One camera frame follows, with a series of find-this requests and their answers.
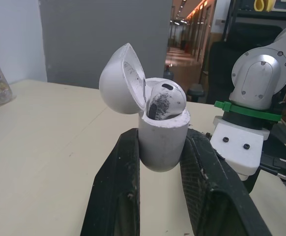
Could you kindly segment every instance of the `gray wall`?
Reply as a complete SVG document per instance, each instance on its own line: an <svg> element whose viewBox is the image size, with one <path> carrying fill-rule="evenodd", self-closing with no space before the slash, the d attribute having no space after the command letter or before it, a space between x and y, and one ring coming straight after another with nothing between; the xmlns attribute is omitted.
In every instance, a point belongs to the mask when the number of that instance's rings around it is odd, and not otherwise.
<svg viewBox="0 0 286 236"><path fill-rule="evenodd" d="M109 58L127 42L146 77L162 77L171 0L40 2L48 82L97 89Z"/></svg>

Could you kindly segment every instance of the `white wall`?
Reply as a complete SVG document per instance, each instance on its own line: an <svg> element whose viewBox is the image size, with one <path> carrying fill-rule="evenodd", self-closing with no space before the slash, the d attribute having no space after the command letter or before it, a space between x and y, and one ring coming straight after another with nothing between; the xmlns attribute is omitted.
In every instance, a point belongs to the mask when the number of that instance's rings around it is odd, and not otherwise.
<svg viewBox="0 0 286 236"><path fill-rule="evenodd" d="M226 20L230 0L217 0L211 33L223 33L225 24L216 24L217 20Z"/></svg>
<svg viewBox="0 0 286 236"><path fill-rule="evenodd" d="M0 68L9 83L47 81L38 0L0 0Z"/></svg>

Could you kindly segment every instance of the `green cable tie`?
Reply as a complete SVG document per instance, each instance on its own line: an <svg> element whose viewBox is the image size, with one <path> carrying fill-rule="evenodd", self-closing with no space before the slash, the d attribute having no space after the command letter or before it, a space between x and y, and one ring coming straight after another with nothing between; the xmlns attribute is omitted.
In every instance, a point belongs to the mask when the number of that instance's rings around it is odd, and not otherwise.
<svg viewBox="0 0 286 236"><path fill-rule="evenodd" d="M272 121L280 121L282 118L282 115L277 115L277 114L272 114L268 112L261 112L261 111L244 108L244 107L239 107L239 106L231 104L230 102L216 101L214 104L214 107L221 108L225 112L236 112L236 113L246 115L249 117L256 117L256 118L267 119L267 120L272 120Z"/></svg>

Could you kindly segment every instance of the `black screw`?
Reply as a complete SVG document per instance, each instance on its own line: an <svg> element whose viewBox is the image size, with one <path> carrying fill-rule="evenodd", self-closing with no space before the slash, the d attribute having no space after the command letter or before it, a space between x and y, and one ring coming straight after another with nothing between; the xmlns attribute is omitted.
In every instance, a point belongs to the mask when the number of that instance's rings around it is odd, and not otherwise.
<svg viewBox="0 0 286 236"><path fill-rule="evenodd" d="M250 145L249 144L244 144L243 148L248 150L250 148Z"/></svg>

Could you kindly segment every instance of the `shelf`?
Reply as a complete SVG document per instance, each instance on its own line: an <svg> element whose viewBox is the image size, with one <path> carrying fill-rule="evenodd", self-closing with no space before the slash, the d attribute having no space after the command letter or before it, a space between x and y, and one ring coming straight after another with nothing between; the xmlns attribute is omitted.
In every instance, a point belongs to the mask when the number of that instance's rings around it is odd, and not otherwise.
<svg viewBox="0 0 286 236"><path fill-rule="evenodd" d="M259 11L238 10L237 17L286 21L286 12L279 12L279 11L270 11L270 12L260 11L259 12Z"/></svg>

